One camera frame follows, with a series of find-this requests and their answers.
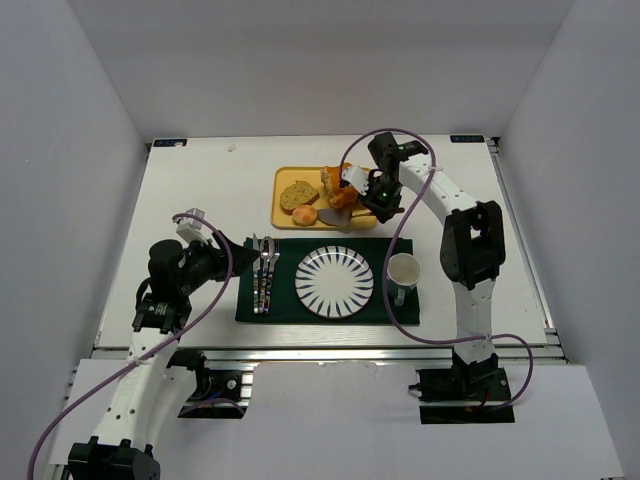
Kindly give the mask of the wooden handled cake server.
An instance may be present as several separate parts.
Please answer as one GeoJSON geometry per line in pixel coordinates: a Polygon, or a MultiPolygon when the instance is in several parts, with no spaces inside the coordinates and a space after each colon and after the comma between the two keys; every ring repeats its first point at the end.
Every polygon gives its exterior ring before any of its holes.
{"type": "Polygon", "coordinates": [[[354,218],[371,216],[373,216],[373,213],[369,210],[354,212],[349,209],[325,208],[317,211],[317,219],[319,221],[334,227],[346,227],[354,218]]]}

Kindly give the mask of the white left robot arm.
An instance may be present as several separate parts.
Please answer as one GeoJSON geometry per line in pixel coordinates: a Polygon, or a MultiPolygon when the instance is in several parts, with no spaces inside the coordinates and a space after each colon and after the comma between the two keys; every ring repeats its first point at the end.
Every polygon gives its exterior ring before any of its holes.
{"type": "Polygon", "coordinates": [[[228,283],[259,254],[223,234],[208,240],[195,227],[183,228],[180,236],[149,249],[149,276],[136,294],[129,362],[112,379],[115,391],[89,440],[70,449],[73,479],[160,478],[154,457],[160,433],[206,384],[203,355],[178,347],[190,324],[190,296],[209,281],[228,283]]]}

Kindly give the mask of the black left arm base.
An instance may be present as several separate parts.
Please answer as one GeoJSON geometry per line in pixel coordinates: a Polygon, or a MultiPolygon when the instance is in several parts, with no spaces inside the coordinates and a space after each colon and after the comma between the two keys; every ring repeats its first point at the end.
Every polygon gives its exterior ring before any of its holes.
{"type": "Polygon", "coordinates": [[[213,368],[203,352],[179,350],[171,366],[185,367],[195,378],[196,388],[182,407],[181,419],[242,419],[248,406],[243,394],[247,371],[213,368]]]}

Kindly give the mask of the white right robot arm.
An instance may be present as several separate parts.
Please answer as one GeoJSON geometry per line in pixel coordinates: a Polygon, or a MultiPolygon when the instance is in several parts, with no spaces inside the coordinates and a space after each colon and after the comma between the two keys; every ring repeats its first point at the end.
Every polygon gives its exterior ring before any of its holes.
{"type": "Polygon", "coordinates": [[[426,140],[414,136],[400,144],[392,131],[374,133],[367,149],[376,169],[357,187],[360,203],[385,223],[399,212],[401,191],[406,189],[431,210],[443,227],[440,265],[454,288],[454,361],[469,368],[495,368],[491,302],[506,259],[501,207],[457,186],[437,166],[426,140]]]}

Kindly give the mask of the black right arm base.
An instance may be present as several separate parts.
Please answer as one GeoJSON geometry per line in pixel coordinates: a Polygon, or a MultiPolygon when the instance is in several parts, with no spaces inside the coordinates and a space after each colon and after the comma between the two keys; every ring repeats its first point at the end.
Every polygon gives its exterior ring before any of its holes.
{"type": "Polygon", "coordinates": [[[408,392],[419,400],[423,425],[512,424],[513,407],[506,372],[497,372],[465,386],[450,369],[417,370],[408,392]]]}

